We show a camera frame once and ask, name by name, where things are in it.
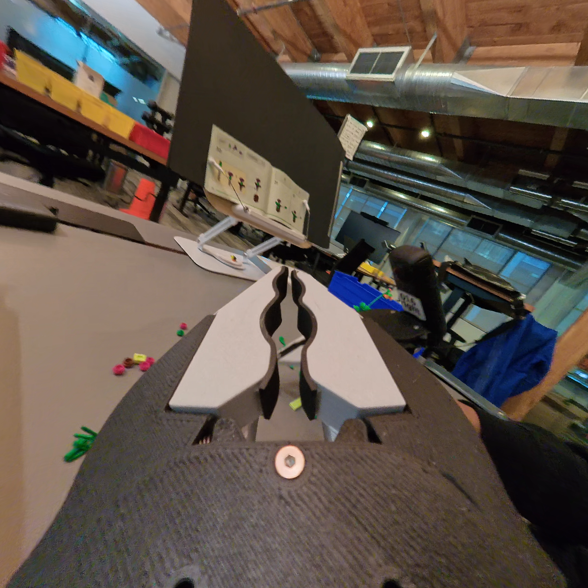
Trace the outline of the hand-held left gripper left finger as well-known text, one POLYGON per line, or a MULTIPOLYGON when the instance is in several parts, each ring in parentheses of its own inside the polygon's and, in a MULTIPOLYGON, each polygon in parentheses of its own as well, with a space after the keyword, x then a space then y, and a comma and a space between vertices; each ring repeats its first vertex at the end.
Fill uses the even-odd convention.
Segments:
POLYGON ((270 419, 280 388, 272 336, 288 279, 287 267, 275 268, 216 312, 169 401, 172 411, 270 419))

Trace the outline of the person's right forearm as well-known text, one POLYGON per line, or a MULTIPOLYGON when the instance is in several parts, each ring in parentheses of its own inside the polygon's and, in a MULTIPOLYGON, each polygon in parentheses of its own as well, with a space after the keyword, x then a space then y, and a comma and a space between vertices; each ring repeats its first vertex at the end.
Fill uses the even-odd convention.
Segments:
POLYGON ((477 432, 516 510, 547 540, 587 548, 587 449, 529 423, 458 406, 477 432))

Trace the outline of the pink toy pot with plant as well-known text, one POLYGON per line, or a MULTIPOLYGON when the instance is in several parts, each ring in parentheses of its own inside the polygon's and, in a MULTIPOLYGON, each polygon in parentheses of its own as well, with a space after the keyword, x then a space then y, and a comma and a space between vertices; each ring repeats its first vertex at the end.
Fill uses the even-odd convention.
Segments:
POLYGON ((372 305, 374 305, 376 302, 378 302, 380 299, 382 298, 387 298, 389 299, 391 296, 391 291, 390 289, 385 290, 384 292, 382 292, 379 296, 377 296, 376 298, 374 298, 372 301, 370 301, 369 303, 364 303, 361 302, 359 305, 354 305, 353 308, 354 310, 356 310, 357 312, 366 312, 366 311, 370 311, 372 305))

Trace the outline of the black bag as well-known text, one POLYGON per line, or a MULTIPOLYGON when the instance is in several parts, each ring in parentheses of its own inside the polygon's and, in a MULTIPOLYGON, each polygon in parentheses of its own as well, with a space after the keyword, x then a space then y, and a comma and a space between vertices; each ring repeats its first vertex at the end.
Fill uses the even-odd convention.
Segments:
POLYGON ((518 292, 518 290, 503 277, 493 273, 491 270, 487 268, 471 263, 467 259, 464 259, 463 262, 453 262, 452 269, 457 270, 463 275, 473 277, 478 281, 486 283, 487 285, 491 285, 497 290, 503 291, 505 293, 518 292))

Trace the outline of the black office chair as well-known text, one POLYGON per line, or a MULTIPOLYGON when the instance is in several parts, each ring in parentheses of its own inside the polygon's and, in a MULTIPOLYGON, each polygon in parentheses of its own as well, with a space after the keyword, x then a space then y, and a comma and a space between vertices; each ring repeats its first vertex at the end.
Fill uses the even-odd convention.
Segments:
POLYGON ((340 272, 346 275, 354 275, 360 265, 366 261, 375 248, 360 239, 333 267, 333 272, 340 272))

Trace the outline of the large black monitor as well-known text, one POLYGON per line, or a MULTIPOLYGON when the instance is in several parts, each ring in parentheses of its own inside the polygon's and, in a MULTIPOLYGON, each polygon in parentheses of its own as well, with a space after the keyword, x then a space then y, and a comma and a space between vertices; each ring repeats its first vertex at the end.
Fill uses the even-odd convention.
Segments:
POLYGON ((376 217, 350 211, 341 227, 335 230, 334 240, 350 249, 363 239, 374 249, 368 260, 381 264, 400 234, 400 231, 376 217))

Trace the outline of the hanging white paper sign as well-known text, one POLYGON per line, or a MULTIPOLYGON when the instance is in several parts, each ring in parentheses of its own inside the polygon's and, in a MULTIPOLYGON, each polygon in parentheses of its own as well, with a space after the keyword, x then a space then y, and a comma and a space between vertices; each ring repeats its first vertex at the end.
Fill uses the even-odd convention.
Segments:
POLYGON ((337 133, 346 159, 353 160, 368 130, 368 126, 355 119, 351 114, 346 114, 337 133))

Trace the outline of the green toy stem with leaves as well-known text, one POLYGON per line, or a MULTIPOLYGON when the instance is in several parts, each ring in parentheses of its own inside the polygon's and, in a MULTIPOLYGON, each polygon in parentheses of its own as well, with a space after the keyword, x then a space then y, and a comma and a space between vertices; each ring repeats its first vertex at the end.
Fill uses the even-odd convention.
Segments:
POLYGON ((72 447, 67 452, 63 461, 65 463, 72 463, 82 457, 84 457, 88 451, 92 448, 98 433, 86 426, 81 427, 81 432, 77 432, 73 435, 72 447))

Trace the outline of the toy instruction booklet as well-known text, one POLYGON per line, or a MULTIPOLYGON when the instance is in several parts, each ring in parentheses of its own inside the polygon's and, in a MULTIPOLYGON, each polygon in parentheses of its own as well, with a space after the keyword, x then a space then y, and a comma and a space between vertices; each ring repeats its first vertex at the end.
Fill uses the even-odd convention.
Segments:
POLYGON ((305 233, 309 194, 286 173, 217 125, 212 126, 204 188, 210 194, 305 233))

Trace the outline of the grey metal bucket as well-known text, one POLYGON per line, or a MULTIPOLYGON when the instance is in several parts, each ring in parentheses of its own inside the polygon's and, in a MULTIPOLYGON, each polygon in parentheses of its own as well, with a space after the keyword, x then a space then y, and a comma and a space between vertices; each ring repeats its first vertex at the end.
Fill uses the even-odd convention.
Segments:
POLYGON ((128 167, 126 165, 109 159, 105 168, 103 189, 111 194, 121 194, 127 174, 128 167))

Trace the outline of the red storage bin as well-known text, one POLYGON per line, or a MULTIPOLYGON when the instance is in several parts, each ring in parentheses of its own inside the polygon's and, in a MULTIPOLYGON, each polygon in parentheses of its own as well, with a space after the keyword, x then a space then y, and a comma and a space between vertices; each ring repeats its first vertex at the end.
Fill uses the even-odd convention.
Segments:
POLYGON ((135 122, 128 139, 158 157, 168 158, 171 141, 139 122, 135 122))

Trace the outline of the black power bank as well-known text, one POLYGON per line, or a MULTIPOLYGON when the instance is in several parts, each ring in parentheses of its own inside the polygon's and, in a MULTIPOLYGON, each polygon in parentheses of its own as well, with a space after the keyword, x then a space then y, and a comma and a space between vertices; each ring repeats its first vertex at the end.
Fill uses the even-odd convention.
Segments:
POLYGON ((58 218, 42 205, 1 202, 1 226, 53 233, 58 226, 58 218))

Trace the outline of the long wooden workbench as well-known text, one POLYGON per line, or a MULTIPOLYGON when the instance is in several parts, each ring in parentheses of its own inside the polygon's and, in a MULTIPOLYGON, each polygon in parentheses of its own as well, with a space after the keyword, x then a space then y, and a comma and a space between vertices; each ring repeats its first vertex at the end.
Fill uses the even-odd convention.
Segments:
POLYGON ((166 157, 132 142, 1 74, 1 148, 23 158, 40 171, 41 184, 53 187, 56 178, 103 180, 104 158, 160 183, 149 219, 159 222, 178 175, 166 157))

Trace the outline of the row of yellow storage bins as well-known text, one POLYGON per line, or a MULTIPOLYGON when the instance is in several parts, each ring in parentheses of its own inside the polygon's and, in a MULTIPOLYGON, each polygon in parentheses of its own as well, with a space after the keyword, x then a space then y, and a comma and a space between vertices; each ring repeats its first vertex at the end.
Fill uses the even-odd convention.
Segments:
POLYGON ((84 91, 26 53, 16 49, 14 54, 19 82, 92 122, 129 138, 136 126, 134 119, 84 91))

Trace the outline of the wooden post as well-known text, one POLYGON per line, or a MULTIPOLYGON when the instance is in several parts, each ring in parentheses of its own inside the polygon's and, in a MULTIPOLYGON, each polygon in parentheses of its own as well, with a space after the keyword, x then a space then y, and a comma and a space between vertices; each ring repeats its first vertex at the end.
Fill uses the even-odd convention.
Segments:
POLYGON ((526 415, 587 356, 587 309, 558 339, 546 376, 533 388, 507 399, 501 410, 512 420, 526 415))

